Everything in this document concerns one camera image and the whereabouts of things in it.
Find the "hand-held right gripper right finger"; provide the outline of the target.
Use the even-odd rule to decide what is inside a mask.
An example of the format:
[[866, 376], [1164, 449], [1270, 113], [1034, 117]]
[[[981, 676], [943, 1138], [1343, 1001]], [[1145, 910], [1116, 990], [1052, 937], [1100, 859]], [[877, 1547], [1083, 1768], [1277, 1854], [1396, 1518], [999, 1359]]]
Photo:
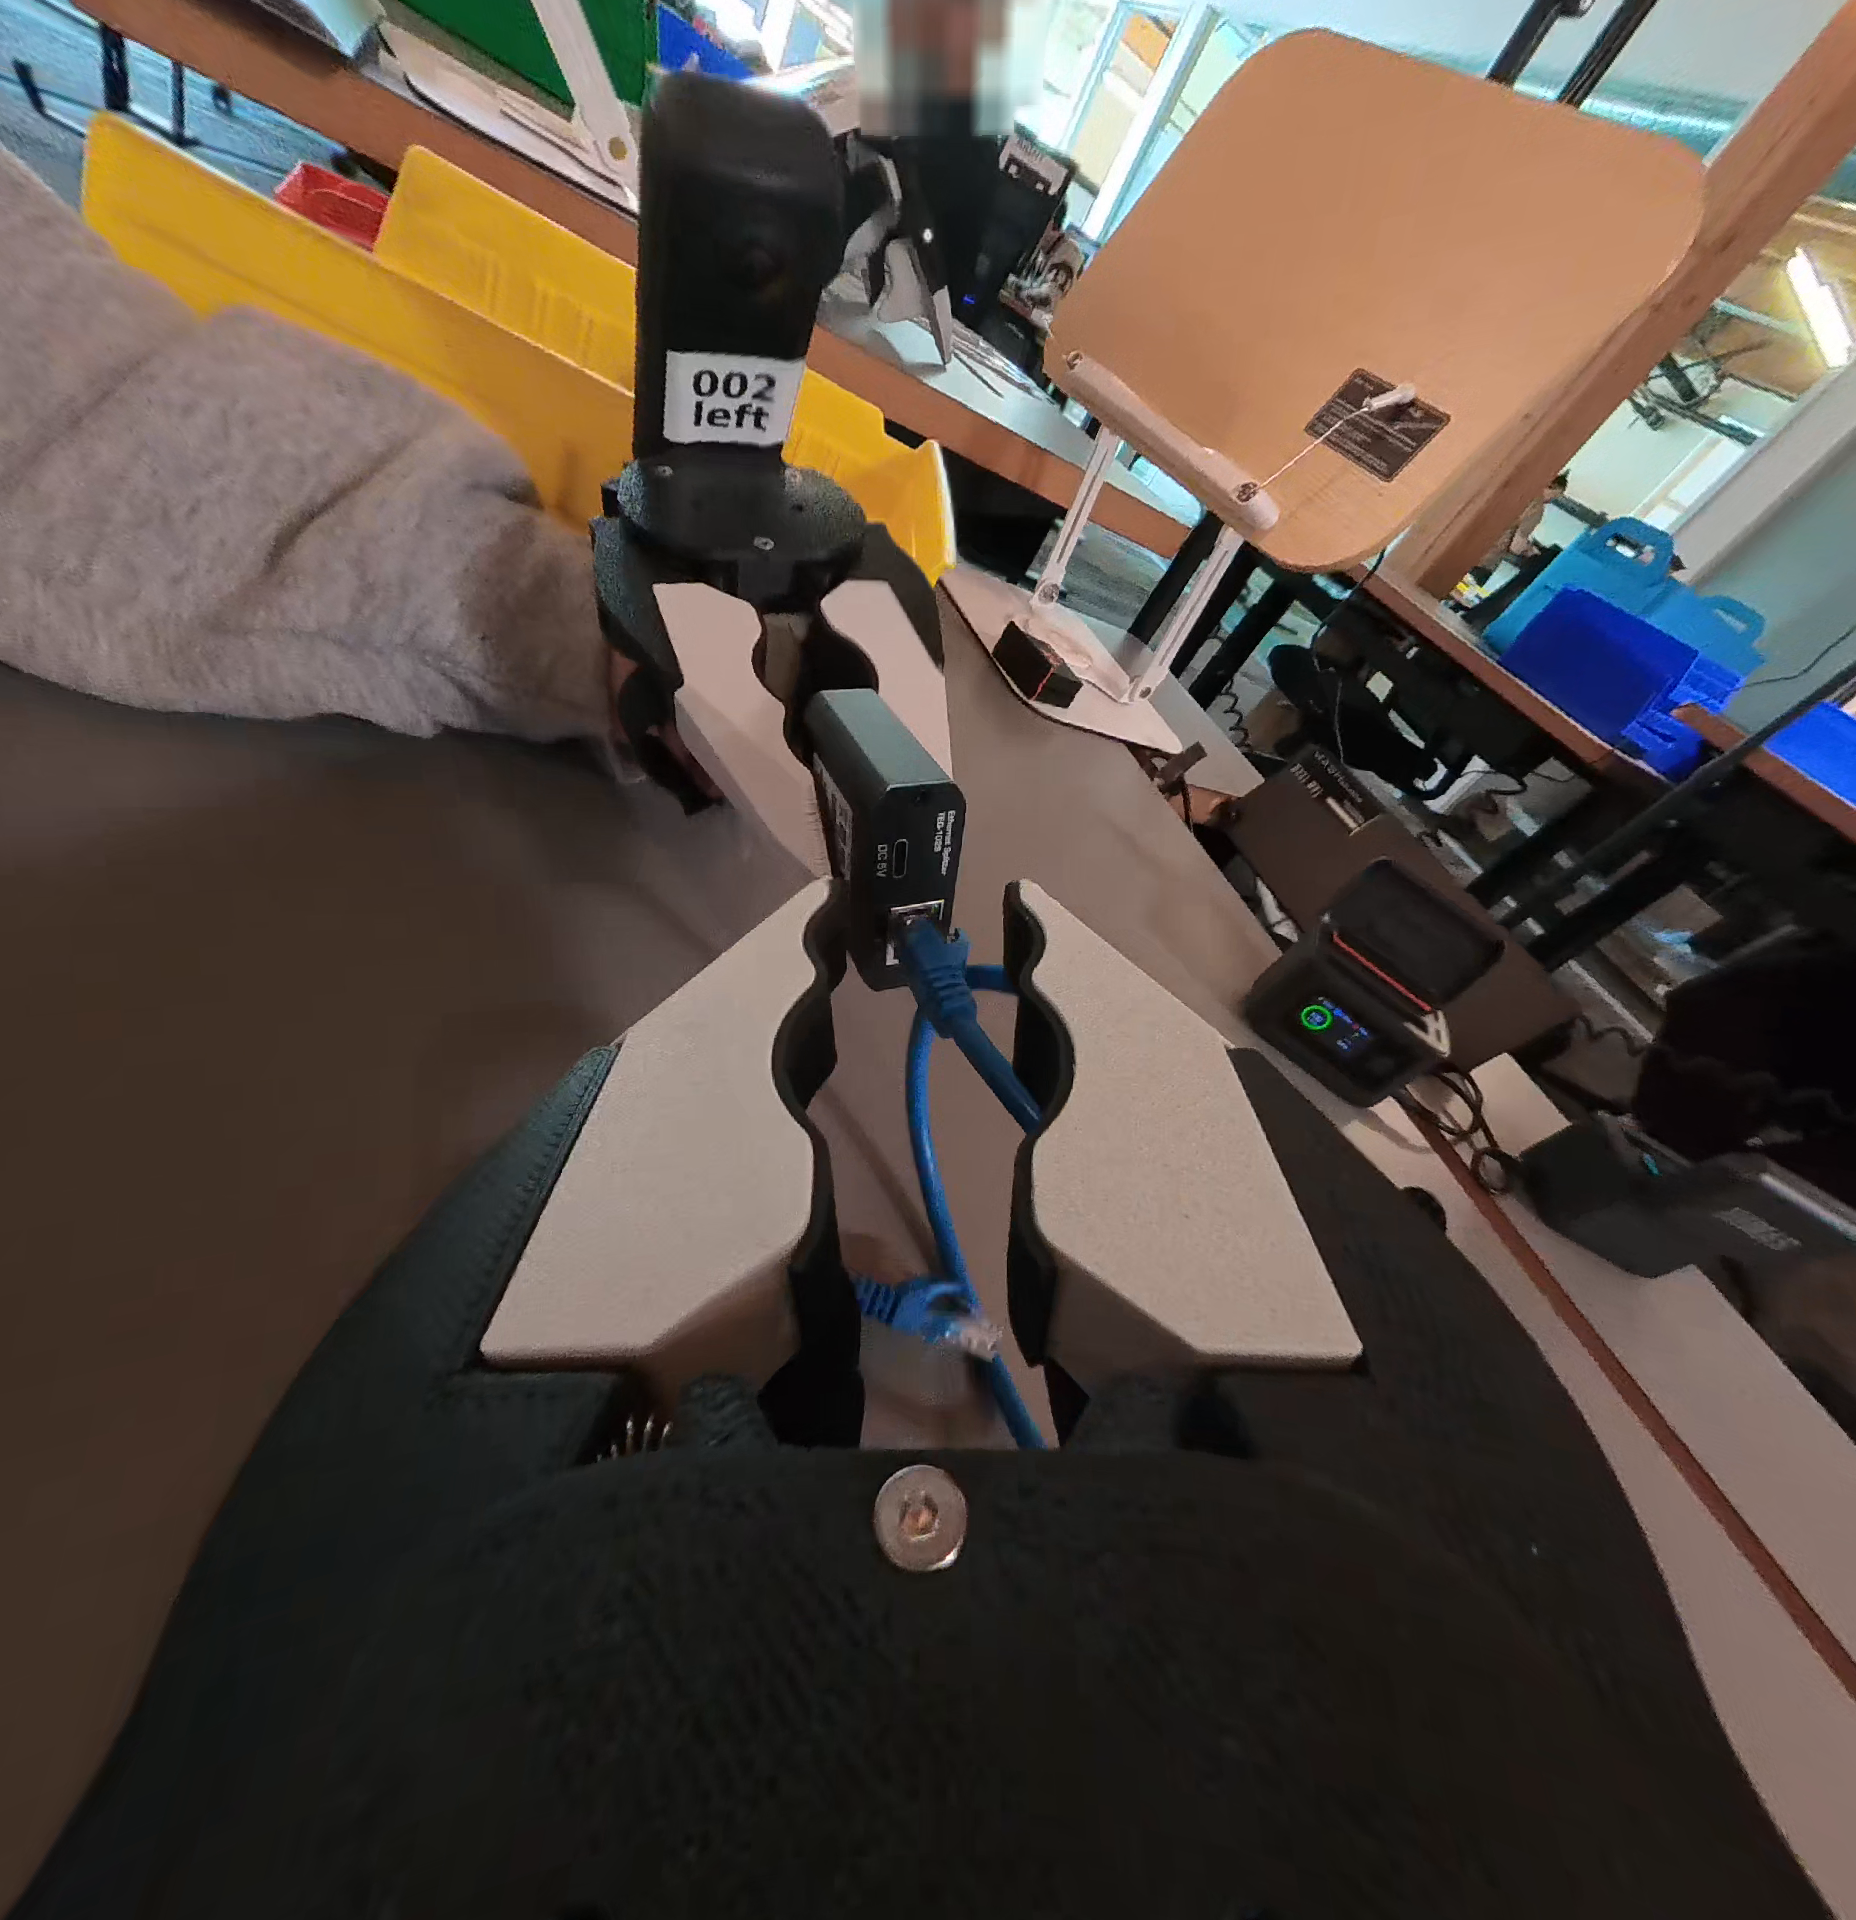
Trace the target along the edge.
[[1012, 1337], [1058, 1438], [1122, 1379], [1350, 1372], [1361, 1334], [1244, 1083], [1240, 1047], [1043, 886], [1005, 888]]

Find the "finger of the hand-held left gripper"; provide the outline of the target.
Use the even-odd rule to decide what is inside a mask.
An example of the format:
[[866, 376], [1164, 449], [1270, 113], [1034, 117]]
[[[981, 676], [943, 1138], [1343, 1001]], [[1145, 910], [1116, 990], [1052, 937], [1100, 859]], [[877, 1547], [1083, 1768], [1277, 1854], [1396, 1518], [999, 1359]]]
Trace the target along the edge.
[[789, 652], [789, 747], [813, 758], [806, 709], [824, 692], [864, 689], [882, 698], [893, 718], [946, 776], [952, 773], [952, 731], [939, 605], [926, 599], [921, 636], [910, 605], [890, 581], [851, 579], [831, 588], [820, 608], [800, 616]]
[[787, 703], [762, 678], [762, 614], [700, 581], [665, 581], [654, 603], [681, 669], [674, 720], [685, 745], [700, 756], [793, 756]]

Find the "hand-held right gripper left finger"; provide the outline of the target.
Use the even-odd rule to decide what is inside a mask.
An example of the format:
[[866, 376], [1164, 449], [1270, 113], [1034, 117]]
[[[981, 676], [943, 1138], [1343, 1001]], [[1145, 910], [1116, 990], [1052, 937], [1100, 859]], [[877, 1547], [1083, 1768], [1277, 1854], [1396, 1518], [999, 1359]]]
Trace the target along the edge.
[[795, 1445], [855, 1445], [862, 1315], [811, 1118], [837, 1065], [846, 901], [820, 879], [612, 1047], [484, 1330], [506, 1372], [619, 1372], [672, 1414], [705, 1376]]

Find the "black ethernet adapter box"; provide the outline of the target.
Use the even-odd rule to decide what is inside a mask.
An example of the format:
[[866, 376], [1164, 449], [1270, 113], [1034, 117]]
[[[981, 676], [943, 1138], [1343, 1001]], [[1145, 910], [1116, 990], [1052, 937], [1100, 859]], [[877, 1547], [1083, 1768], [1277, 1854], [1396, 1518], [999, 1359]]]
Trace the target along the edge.
[[844, 886], [846, 954], [868, 990], [897, 990], [906, 926], [955, 928], [961, 787], [875, 689], [818, 692], [802, 722], [833, 877]]

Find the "yellow plastic bin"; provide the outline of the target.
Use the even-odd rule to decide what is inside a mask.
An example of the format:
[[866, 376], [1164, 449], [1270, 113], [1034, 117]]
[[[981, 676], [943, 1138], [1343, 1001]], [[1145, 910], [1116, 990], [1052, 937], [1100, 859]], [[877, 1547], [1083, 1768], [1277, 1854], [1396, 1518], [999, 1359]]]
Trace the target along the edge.
[[84, 137], [82, 219], [203, 316], [252, 307], [367, 345], [424, 309], [360, 247], [115, 113]]
[[[409, 148], [373, 259], [561, 362], [634, 391], [634, 265], [446, 157]], [[804, 371], [784, 455], [842, 484], [930, 583], [957, 561], [941, 453], [893, 437], [871, 400]]]

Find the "red plastic bin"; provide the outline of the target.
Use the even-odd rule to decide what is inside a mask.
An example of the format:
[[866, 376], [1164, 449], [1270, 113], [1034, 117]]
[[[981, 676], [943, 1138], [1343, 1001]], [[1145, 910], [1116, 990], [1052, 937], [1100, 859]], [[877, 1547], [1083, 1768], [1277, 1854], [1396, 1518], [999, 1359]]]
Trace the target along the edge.
[[389, 190], [378, 183], [307, 159], [283, 175], [272, 190], [272, 199], [283, 210], [367, 254], [378, 247], [380, 228], [391, 203]]

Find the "person's left forearm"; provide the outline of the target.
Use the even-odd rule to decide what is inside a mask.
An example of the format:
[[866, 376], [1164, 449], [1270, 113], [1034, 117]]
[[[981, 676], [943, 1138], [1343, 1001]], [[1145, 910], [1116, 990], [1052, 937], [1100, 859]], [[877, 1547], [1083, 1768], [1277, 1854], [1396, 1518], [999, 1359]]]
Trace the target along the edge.
[[0, 146], [0, 663], [124, 707], [616, 734], [594, 568], [404, 371], [197, 316]]

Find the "small black block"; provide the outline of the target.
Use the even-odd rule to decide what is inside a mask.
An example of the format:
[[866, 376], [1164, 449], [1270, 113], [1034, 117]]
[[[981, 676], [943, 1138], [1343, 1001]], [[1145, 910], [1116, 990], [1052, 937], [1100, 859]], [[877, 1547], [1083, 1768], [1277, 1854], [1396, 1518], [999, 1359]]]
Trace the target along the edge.
[[1023, 705], [1058, 714], [1069, 709], [1083, 692], [1076, 667], [1052, 641], [1023, 623], [1005, 623], [990, 654], [996, 672]]

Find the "black charging case with screen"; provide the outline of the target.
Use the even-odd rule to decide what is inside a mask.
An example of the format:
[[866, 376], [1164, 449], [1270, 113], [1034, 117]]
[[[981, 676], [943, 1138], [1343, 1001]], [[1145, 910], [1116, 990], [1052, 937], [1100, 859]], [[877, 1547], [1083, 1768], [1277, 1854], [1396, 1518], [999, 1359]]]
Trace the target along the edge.
[[1350, 1107], [1447, 1065], [1447, 1012], [1509, 943], [1458, 895], [1379, 857], [1262, 972], [1248, 1030]]

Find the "white board stand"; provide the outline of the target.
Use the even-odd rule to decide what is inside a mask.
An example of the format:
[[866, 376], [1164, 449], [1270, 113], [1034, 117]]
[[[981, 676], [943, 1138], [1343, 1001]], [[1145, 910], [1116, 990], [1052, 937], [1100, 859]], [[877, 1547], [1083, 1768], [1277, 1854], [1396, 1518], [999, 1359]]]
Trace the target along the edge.
[[[1083, 678], [1076, 703], [1058, 714], [1023, 705], [1036, 718], [1151, 756], [1175, 756], [1182, 747], [1180, 736], [1158, 709], [1156, 696], [1171, 676], [1175, 650], [1191, 632], [1206, 597], [1222, 583], [1228, 563], [1246, 548], [1257, 548], [1279, 563], [1315, 568], [1368, 552], [1388, 541], [1388, 535], [1372, 535], [1372, 526], [1385, 521], [1372, 504], [1372, 493], [1390, 484], [1339, 460], [1326, 444], [1310, 442], [1304, 433], [1306, 424], [1299, 451], [1277, 462], [1270, 473], [1255, 475], [1156, 411], [1131, 384], [1080, 349], [1065, 354], [1063, 387], [1069, 398], [1085, 404], [1098, 429], [1054, 552], [1038, 570], [1036, 586], [1010, 586], [972, 566], [959, 566], [943, 577], [943, 590], [990, 663], [994, 639], [1005, 623], [1014, 621], [1052, 641], [1076, 667]], [[1063, 605], [1063, 586], [1114, 457], [1127, 446], [1195, 495], [1204, 513], [1217, 521], [1217, 535], [1156, 639], [1120, 654], [1116, 641], [1100, 636], [1083, 614]]]
[[608, 183], [610, 199], [636, 210], [639, 137], [581, 2], [532, 2], [532, 11], [570, 91], [570, 144]]

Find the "black office chair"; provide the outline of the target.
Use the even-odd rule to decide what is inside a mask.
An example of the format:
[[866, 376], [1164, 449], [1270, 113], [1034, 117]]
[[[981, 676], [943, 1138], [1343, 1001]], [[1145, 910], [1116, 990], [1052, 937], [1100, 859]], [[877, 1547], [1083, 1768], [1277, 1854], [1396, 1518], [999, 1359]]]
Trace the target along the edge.
[[1273, 687], [1293, 711], [1286, 751], [1319, 749], [1346, 771], [1372, 773], [1396, 793], [1423, 802], [1443, 798], [1474, 756], [1401, 722], [1392, 700], [1372, 689], [1381, 667], [1363, 650], [1370, 641], [1396, 658], [1374, 608], [1350, 594], [1308, 643], [1288, 641], [1268, 652]]

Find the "black battery charger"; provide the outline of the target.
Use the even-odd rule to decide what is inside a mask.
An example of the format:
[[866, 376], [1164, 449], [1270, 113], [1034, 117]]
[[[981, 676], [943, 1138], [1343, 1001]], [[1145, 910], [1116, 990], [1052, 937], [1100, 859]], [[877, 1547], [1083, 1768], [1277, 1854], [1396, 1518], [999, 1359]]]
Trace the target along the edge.
[[1553, 1233], [1642, 1279], [1728, 1266], [1779, 1281], [1856, 1259], [1856, 1211], [1768, 1156], [1690, 1162], [1606, 1114], [1518, 1153], [1511, 1182]]

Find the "black board label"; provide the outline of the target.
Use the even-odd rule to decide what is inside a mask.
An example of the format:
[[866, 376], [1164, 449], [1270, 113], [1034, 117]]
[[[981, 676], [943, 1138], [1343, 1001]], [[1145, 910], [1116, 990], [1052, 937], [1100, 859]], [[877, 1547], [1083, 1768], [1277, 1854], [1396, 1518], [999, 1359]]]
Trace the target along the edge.
[[1354, 369], [1304, 433], [1383, 484], [1396, 482], [1449, 424], [1449, 413], [1370, 369]]

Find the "beige wooden board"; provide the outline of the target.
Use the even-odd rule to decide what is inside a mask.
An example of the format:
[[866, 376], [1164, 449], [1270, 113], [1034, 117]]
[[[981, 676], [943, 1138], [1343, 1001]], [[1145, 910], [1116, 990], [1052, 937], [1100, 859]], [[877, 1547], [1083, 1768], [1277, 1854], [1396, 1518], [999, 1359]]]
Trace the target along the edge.
[[1697, 234], [1704, 163], [1403, 53], [1299, 31], [1253, 53], [1056, 305], [1072, 349], [1255, 475], [1354, 369], [1449, 413], [1372, 504], [1421, 517]]

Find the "wooden post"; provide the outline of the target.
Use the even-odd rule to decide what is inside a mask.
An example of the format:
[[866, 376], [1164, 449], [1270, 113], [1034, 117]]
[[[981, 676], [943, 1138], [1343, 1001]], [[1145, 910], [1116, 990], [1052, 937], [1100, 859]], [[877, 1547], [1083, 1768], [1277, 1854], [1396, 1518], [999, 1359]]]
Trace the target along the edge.
[[1383, 574], [1432, 597], [1452, 590], [1854, 148], [1856, 2], [1847, 2], [1708, 157], [1697, 234], [1662, 285], [1542, 387], [1394, 544]]

